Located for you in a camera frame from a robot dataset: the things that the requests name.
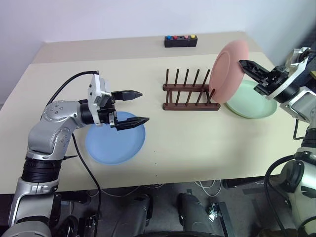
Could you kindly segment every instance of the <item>cable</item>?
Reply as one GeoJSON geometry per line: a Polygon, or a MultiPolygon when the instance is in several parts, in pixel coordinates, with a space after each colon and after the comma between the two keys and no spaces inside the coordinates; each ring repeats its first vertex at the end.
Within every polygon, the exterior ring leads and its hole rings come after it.
{"type": "Polygon", "coordinates": [[[106,191],[102,190],[101,189],[101,192],[105,193],[106,195],[109,195],[111,197],[115,197],[115,198],[124,198],[124,197],[127,197],[128,195],[132,194],[133,192],[135,192],[137,189],[139,189],[140,186],[136,187],[135,189],[133,189],[132,191],[130,191],[129,193],[127,194],[124,194],[124,195],[114,195],[114,194],[110,194],[110,193],[107,193],[106,191]]]}
{"type": "Polygon", "coordinates": [[[202,184],[202,182],[201,181],[199,181],[199,187],[201,187],[202,189],[203,189],[203,191],[206,193],[206,195],[208,195],[209,197],[216,197],[219,193],[220,193],[220,191],[221,191],[221,189],[222,189],[222,181],[221,180],[219,180],[219,184],[220,184],[220,186],[219,186],[219,190],[217,191],[217,193],[216,194],[214,194],[214,195],[211,195],[211,194],[209,194],[207,191],[206,191],[206,189],[205,189],[205,187],[203,186],[203,184],[202,184]]]}
{"type": "Polygon", "coordinates": [[[271,185],[271,183],[270,183],[270,181],[269,181],[269,177],[270,177],[272,171],[273,171],[277,166],[279,166],[280,164],[285,163],[285,162],[287,162],[287,161],[290,161],[290,160],[292,160],[293,158],[294,158],[294,155],[290,155],[290,156],[286,156],[286,157],[283,157],[283,158],[278,159],[277,161],[275,161],[275,162],[268,168],[268,170],[267,170],[267,172],[266,172],[266,174],[265,174],[265,178],[264,178],[264,190],[265,190],[265,194],[266,194],[266,198],[267,198],[268,204],[269,204],[269,206],[270,206],[270,208],[271,208],[271,210],[272,210],[272,212],[273,212],[273,214],[274,214],[274,217],[275,217],[275,219],[276,219],[277,224],[280,226],[281,231],[283,232],[283,235],[284,235],[285,237],[288,237],[288,234],[287,234],[287,232],[285,231],[285,228],[284,228],[284,226],[283,226],[283,224],[282,224],[282,222],[281,222],[279,216],[277,215],[277,211],[275,210],[275,208],[274,208],[273,205],[272,205],[272,201],[271,201],[271,198],[270,198],[270,195],[269,195],[269,191],[268,191],[268,184],[269,184],[270,187],[272,187],[272,185],[271,185]]]}
{"type": "Polygon", "coordinates": [[[50,100],[48,101],[47,105],[49,105],[51,102],[53,102],[54,99],[57,97],[57,95],[58,95],[58,94],[65,88],[65,86],[66,86],[67,84],[69,84],[73,79],[76,79],[77,77],[80,77],[80,76],[86,75],[86,74],[97,74],[97,75],[99,75],[99,72],[97,72],[97,71],[86,71],[86,72],[81,72],[81,73],[78,73],[78,74],[72,76],[72,77],[69,78],[67,81],[65,81],[64,84],[62,84],[62,85],[60,86],[60,88],[53,94],[53,96],[52,96],[52,97],[50,98],[50,100]]]}
{"type": "Polygon", "coordinates": [[[91,190],[88,191],[87,195],[88,195],[89,197],[91,197],[91,198],[92,198],[92,197],[95,197],[95,196],[97,196],[97,195],[99,194],[99,191],[97,191],[95,194],[90,195],[90,194],[89,194],[90,191],[91,191],[91,190]]]}
{"type": "Polygon", "coordinates": [[[158,189],[160,187],[162,187],[164,184],[153,184],[155,187],[150,187],[150,186],[147,186],[147,185],[143,185],[145,188],[148,188],[148,189],[158,189]]]}
{"type": "Polygon", "coordinates": [[[297,232],[301,232],[304,230],[304,227],[307,223],[313,221],[313,220],[316,220],[316,216],[312,216],[308,219],[306,219],[305,221],[303,221],[301,224],[300,224],[300,227],[297,229],[297,232]]]}
{"type": "Polygon", "coordinates": [[[75,209],[75,203],[73,201],[69,202],[69,215],[71,216],[75,209]]]}
{"type": "MultiPolygon", "coordinates": [[[[200,184],[198,184],[197,181],[194,181],[194,182],[195,182],[196,185],[198,185],[200,188],[202,188],[202,186],[201,186],[200,184]]],[[[210,186],[207,186],[207,187],[203,186],[203,187],[204,187],[205,189],[209,189],[209,188],[212,188],[214,184],[215,184],[215,180],[213,180],[213,182],[212,182],[212,184],[211,184],[210,186]]]]}
{"type": "Polygon", "coordinates": [[[78,148],[78,145],[77,145],[77,141],[76,141],[76,138],[74,136],[74,134],[72,134],[72,137],[73,137],[73,140],[74,140],[74,145],[75,145],[75,148],[76,148],[76,151],[78,153],[78,156],[83,164],[83,166],[85,167],[85,169],[88,171],[89,175],[91,176],[92,180],[94,181],[95,185],[97,186],[98,188],[98,193],[99,193],[99,202],[98,202],[98,210],[97,210],[97,220],[95,222],[95,231],[94,231],[94,237],[97,237],[97,231],[98,231],[98,222],[99,222],[99,217],[100,217],[100,210],[101,210],[101,188],[100,188],[100,185],[98,183],[98,181],[95,179],[94,175],[91,173],[89,167],[87,166],[87,164],[84,162],[82,156],[81,156],[81,153],[79,151],[79,148],[78,148]]]}
{"type": "Polygon", "coordinates": [[[295,141],[301,140],[301,139],[304,138],[304,137],[296,137],[297,128],[298,128],[298,122],[299,122],[299,121],[296,119],[296,120],[295,120],[294,133],[293,133],[293,139],[294,139],[295,141]]]}

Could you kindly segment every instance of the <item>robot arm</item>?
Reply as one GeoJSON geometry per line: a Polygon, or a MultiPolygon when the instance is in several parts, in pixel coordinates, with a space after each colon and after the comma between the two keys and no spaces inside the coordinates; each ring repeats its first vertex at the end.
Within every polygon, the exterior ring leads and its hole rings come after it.
{"type": "MultiPolygon", "coordinates": [[[[244,72],[258,82],[254,90],[277,100],[291,116],[310,124],[295,160],[289,161],[278,177],[270,179],[290,201],[298,229],[316,213],[316,94],[293,83],[305,70],[309,52],[310,48],[295,49],[285,66],[277,66],[271,72],[253,61],[239,62],[244,72]]],[[[316,233],[315,224],[315,220],[305,224],[306,234],[316,233]]]]}
{"type": "Polygon", "coordinates": [[[109,83],[94,74],[88,88],[88,99],[55,101],[46,106],[40,121],[28,137],[28,148],[22,176],[13,198],[9,226],[4,237],[29,232],[30,236],[50,236],[48,222],[59,184],[59,171],[73,131],[87,124],[103,123],[117,130],[144,124],[149,118],[135,117],[118,121],[116,100],[142,96],[137,91],[110,92],[109,83]]]}

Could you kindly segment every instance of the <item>green plate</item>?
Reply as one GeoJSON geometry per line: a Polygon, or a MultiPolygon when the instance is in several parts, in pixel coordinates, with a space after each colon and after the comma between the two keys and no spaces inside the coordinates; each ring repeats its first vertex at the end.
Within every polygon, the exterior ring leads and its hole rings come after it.
{"type": "Polygon", "coordinates": [[[248,118],[260,119],[272,115],[277,110],[275,100],[267,100],[253,88],[258,83],[243,80],[232,98],[226,102],[227,107],[234,113],[248,118]]]}

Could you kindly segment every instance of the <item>table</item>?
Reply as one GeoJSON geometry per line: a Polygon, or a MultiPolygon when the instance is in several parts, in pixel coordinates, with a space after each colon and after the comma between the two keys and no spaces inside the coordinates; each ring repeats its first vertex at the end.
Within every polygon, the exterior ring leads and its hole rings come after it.
{"type": "MultiPolygon", "coordinates": [[[[187,68],[188,83],[192,83],[196,70],[200,69],[198,81],[202,82],[218,52],[229,41],[247,40],[249,59],[271,70],[272,63],[245,33],[198,35],[196,48],[170,50],[163,48],[162,39],[44,45],[0,111],[0,193],[15,191],[23,170],[28,133],[38,122],[47,101],[66,79],[81,71],[99,70],[100,76],[110,81],[112,91],[142,92],[143,96],[135,100],[117,101],[116,109],[150,117],[145,124],[147,138],[142,150],[120,165],[96,163],[84,146],[89,126],[75,131],[79,149],[102,188],[262,176],[275,160],[295,153],[300,147],[300,141],[292,139],[294,119],[280,108],[264,119],[241,118],[225,105],[216,112],[162,109],[166,68],[170,69],[170,81],[176,69],[180,69],[178,83],[184,80],[187,68]]],[[[89,75],[76,79],[57,99],[87,98],[90,80],[89,75]]],[[[181,93],[180,100],[185,98],[185,93],[181,93]]],[[[303,135],[306,127],[300,125],[298,135],[303,135]]],[[[76,155],[72,141],[66,155],[76,155]]],[[[59,177],[59,191],[95,189],[78,158],[64,161],[59,177]]]]}

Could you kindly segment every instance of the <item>white wall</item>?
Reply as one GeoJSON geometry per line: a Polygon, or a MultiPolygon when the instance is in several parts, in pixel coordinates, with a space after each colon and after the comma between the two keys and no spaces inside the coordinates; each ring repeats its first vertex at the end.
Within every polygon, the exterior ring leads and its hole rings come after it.
{"type": "Polygon", "coordinates": [[[0,103],[45,41],[247,31],[278,64],[315,21],[315,0],[0,0],[0,103]]]}

